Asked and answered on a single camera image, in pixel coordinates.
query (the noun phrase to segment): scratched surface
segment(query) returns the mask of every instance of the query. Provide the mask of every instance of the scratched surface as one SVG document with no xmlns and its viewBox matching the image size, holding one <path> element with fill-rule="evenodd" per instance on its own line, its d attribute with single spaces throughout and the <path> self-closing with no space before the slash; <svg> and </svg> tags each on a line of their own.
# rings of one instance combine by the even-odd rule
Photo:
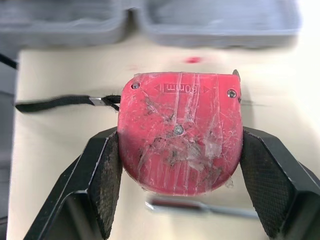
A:
<svg viewBox="0 0 320 240">
<path fill-rule="evenodd" d="M 239 162 L 240 100 L 235 75 L 137 74 L 123 89 L 119 111 L 124 168 L 156 193 L 187 196 L 218 188 Z"/>
</svg>

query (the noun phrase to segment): gray plastic container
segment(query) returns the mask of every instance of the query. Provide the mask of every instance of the gray plastic container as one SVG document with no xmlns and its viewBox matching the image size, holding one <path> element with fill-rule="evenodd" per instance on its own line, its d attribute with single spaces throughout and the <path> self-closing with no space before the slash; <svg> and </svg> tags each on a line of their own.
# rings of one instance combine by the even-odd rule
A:
<svg viewBox="0 0 320 240">
<path fill-rule="evenodd" d="M 282 46 L 298 33 L 295 0 L 145 0 L 139 24 L 159 44 Z"/>
<path fill-rule="evenodd" d="M 111 44 L 127 10 L 155 42 L 181 47 L 275 47 L 300 28 L 295 0 L 0 0 L 0 52 Z"/>
<path fill-rule="evenodd" d="M 0 0 L 0 50 L 112 44 L 126 19 L 120 0 Z"/>
</svg>

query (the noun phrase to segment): beige table surface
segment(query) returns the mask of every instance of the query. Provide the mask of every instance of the beige table surface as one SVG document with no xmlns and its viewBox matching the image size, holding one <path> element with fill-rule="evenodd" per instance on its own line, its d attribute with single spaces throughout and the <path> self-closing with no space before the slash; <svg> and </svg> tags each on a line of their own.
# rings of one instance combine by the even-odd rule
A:
<svg viewBox="0 0 320 240">
<path fill-rule="evenodd" d="M 243 124 L 279 137 L 292 154 L 320 177 L 319 3 L 300 4 L 303 28 L 285 48 L 245 50 L 184 49 L 157 45 L 136 29 L 117 44 L 24 50 L 20 54 L 17 99 L 65 94 L 120 94 L 134 74 L 185 71 L 230 74 L 238 69 Z M 201 57 L 195 64 L 188 57 Z M 108 107 L 78 105 L 36 114 L 15 114 L 9 199 L 8 240 L 28 231 L 59 175 L 96 133 L 116 126 Z M 252 208 L 240 169 L 233 188 L 201 199 L 223 206 Z M 146 210 L 143 191 L 124 172 L 111 240 L 266 240 L 260 222 L 217 215 L 155 214 Z"/>
</svg>

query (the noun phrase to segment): metal shaft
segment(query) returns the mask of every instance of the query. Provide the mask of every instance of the metal shaft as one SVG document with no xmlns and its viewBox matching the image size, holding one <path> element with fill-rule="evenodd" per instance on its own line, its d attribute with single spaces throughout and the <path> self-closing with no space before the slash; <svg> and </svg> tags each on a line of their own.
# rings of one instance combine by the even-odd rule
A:
<svg viewBox="0 0 320 240">
<path fill-rule="evenodd" d="M 212 213 L 233 217 L 259 219 L 258 214 L 254 210 L 208 205 L 200 201 L 177 199 L 173 197 L 152 196 L 145 202 L 145 205 L 154 212 L 180 212 L 195 214 Z"/>
</svg>

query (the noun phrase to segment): clamp jaw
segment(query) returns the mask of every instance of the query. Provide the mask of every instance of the clamp jaw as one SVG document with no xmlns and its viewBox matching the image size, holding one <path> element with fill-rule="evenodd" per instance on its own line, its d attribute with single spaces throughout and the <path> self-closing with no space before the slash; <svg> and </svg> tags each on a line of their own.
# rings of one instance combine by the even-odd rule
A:
<svg viewBox="0 0 320 240">
<path fill-rule="evenodd" d="M 57 231 L 61 214 L 71 216 L 76 231 L 74 238 L 65 232 L 66 239 L 108 239 L 122 174 L 116 130 L 102 131 L 89 140 L 57 180 L 25 240 L 57 239 L 62 234 Z M 240 166 L 271 239 L 320 239 L 320 180 L 278 138 L 244 127 Z"/>
</svg>

